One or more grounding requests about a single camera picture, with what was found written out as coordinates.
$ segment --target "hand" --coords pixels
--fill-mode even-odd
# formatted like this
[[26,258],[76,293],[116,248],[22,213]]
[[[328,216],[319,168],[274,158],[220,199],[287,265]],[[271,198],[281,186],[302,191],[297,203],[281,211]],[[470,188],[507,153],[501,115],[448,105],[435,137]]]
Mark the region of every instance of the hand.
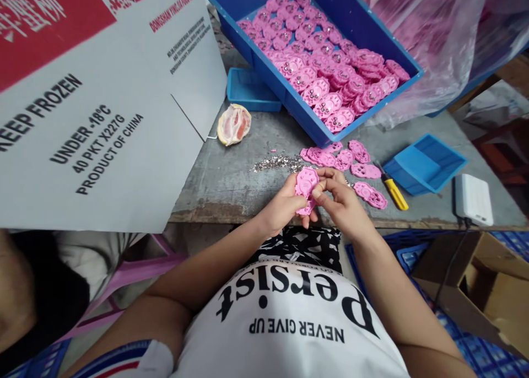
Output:
[[279,190],[270,203],[256,216],[260,224],[264,225],[270,233],[270,237],[277,236],[293,217],[301,217],[301,223],[305,229],[309,228],[310,221],[318,221],[318,216],[314,210],[310,215],[300,216],[296,214],[297,210],[307,206],[307,199],[304,196],[296,196],[296,175],[297,173],[293,173],[288,176],[283,188]]
[[[375,233],[373,223],[360,204],[357,194],[347,185],[343,173],[331,168],[316,172],[320,176],[320,183],[314,187],[312,196],[329,213],[339,230],[353,241]],[[324,191],[331,192],[334,200]]]

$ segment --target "table surface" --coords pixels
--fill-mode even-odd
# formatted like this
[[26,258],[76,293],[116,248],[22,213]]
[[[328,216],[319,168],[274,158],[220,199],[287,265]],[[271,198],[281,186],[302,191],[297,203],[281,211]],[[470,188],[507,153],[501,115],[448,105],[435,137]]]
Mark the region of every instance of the table surface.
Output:
[[[223,54],[223,60],[227,68],[246,66],[235,49]],[[225,101],[219,115],[228,104]],[[314,142],[286,111],[251,114],[250,132],[241,143],[229,147],[217,139],[208,139],[204,143],[169,222],[238,224],[249,220],[270,201],[290,173],[288,168],[254,172],[254,165],[278,154],[296,158],[302,148],[314,146]],[[216,129],[217,120],[212,126],[211,136],[216,135]],[[489,184],[494,226],[484,229],[529,229],[526,217],[513,198],[448,112],[436,118],[415,118],[386,132],[375,126],[361,126],[342,142],[347,147],[351,139],[361,141],[372,159],[384,164],[426,133],[440,138],[468,159],[461,173],[471,174]],[[453,214],[451,181],[437,194],[412,197],[403,191],[409,204],[409,210],[403,212],[395,207],[381,180],[358,179],[349,171],[346,171],[346,178],[350,183],[366,181],[388,199],[384,210],[362,201],[377,228],[463,228]],[[319,208],[319,214],[320,224],[333,226],[323,209]]]

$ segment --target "yellow screwdriver handle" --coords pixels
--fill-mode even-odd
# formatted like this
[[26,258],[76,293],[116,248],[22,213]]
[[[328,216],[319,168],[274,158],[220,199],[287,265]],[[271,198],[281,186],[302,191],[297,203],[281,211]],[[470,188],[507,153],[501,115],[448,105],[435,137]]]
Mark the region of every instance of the yellow screwdriver handle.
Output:
[[393,179],[386,180],[384,181],[384,183],[386,184],[387,190],[389,191],[397,207],[403,211],[406,211],[407,209],[409,209],[408,203],[406,203],[406,200],[402,196],[400,190],[395,185],[395,182],[393,181]]

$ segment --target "cardboard box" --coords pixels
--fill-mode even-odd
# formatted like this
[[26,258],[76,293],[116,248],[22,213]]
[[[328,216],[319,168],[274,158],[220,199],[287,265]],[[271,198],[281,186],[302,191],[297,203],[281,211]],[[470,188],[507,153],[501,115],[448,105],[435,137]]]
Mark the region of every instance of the cardboard box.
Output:
[[165,228],[225,99],[204,2],[0,0],[0,228]]
[[[432,299],[463,236],[437,237],[412,272]],[[529,358],[529,264],[491,234],[466,235],[439,305],[462,330]]]

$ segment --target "blue plastic crate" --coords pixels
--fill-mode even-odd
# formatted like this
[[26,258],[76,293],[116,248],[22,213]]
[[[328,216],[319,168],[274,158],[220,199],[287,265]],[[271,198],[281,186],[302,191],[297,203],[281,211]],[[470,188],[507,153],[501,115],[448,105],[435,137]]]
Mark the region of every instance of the blue plastic crate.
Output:
[[398,87],[397,90],[344,130],[338,134],[332,134],[316,116],[312,108],[303,101],[301,96],[280,74],[279,70],[236,23],[241,19],[252,20],[257,10],[263,7],[267,0],[210,1],[217,8],[224,34],[319,147],[325,147],[331,142],[340,141],[423,75],[423,70],[417,62],[362,0],[312,0],[314,5],[327,15],[328,19],[336,25],[345,38],[351,40],[360,48],[368,48],[382,54],[385,59],[395,60],[411,76],[409,81]]
[[[406,275],[410,276],[415,264],[426,251],[430,242],[439,235],[453,233],[453,231],[425,231],[406,230],[397,232],[384,239],[394,251]],[[529,232],[491,232],[499,241],[511,250],[519,253],[529,262]],[[358,278],[360,290],[369,299],[364,282],[358,273],[351,245],[346,246],[347,256]],[[412,279],[413,285],[420,292],[426,303],[433,309],[433,301],[423,293],[420,286]],[[448,331],[463,357],[479,378],[527,378],[529,377],[529,363],[505,350],[470,333],[460,330],[441,308],[434,310],[435,316]]]
[[468,160],[444,142],[426,134],[400,151],[384,170],[410,195],[438,193]]
[[228,72],[228,100],[249,111],[279,112],[281,101],[251,69],[230,68]]

